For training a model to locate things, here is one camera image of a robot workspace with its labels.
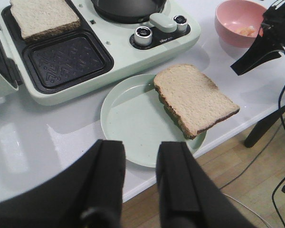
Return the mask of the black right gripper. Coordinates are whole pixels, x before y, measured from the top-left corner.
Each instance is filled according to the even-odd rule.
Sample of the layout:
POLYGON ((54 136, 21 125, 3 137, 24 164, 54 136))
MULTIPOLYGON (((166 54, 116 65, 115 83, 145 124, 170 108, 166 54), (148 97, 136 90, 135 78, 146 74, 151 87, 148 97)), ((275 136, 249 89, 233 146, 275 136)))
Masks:
POLYGON ((248 51, 230 67, 243 75, 257 66, 285 54, 285 0, 276 0, 263 14, 263 31, 269 31, 274 40, 258 35, 248 51))

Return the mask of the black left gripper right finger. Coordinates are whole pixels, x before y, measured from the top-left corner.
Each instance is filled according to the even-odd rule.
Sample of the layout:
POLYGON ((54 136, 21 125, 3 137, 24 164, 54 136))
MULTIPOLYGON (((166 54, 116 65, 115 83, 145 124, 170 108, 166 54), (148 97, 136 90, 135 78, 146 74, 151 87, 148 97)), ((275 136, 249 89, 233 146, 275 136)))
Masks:
POLYGON ((252 228, 193 158, 186 143, 162 142, 156 163, 162 228, 252 228))

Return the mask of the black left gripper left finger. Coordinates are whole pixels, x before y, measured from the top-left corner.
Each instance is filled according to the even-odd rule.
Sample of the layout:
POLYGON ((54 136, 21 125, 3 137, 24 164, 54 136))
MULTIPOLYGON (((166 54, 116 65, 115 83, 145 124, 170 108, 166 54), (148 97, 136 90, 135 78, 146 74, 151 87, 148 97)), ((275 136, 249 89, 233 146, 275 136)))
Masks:
POLYGON ((0 228, 119 228, 124 176, 123 143, 98 140, 55 177, 0 202, 0 228))

